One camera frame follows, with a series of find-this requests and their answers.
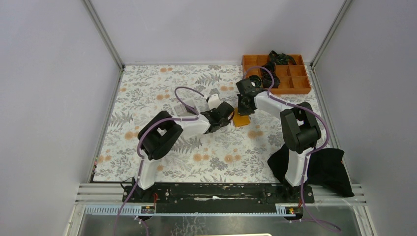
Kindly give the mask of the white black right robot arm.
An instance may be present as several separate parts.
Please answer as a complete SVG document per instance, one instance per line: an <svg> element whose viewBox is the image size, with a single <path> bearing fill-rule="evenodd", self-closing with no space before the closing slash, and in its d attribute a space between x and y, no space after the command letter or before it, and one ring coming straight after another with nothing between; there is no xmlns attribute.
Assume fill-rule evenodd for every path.
<svg viewBox="0 0 417 236"><path fill-rule="evenodd" d="M315 150L322 133L319 121L326 127L324 120L309 103L289 103L271 93L260 90L238 94L238 114L248 116L261 110L280 119L285 146L289 150L288 168L282 183L284 200L293 203L301 197L301 189L307 181L307 169L310 155Z"/></svg>

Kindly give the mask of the yellow leather card holder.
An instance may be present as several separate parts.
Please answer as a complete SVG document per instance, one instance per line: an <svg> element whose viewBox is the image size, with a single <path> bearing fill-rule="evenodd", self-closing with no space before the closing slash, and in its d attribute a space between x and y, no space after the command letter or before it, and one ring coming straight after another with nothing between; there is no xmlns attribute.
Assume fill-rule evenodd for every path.
<svg viewBox="0 0 417 236"><path fill-rule="evenodd" d="M234 127L242 127L250 124L249 116L242 116L238 113L238 109L234 109L234 115L232 118Z"/></svg>

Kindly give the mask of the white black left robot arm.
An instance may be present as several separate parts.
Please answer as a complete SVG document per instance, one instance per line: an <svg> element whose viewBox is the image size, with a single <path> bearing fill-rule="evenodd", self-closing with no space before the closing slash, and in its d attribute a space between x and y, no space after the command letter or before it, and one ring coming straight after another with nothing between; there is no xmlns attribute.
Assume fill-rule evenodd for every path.
<svg viewBox="0 0 417 236"><path fill-rule="evenodd" d="M134 196L140 202L152 197L157 167L181 135L199 136L214 133L227 126L234 114L234 108L222 102L216 108L188 117L171 116L159 112L138 134L137 154L140 165L134 184Z"/></svg>

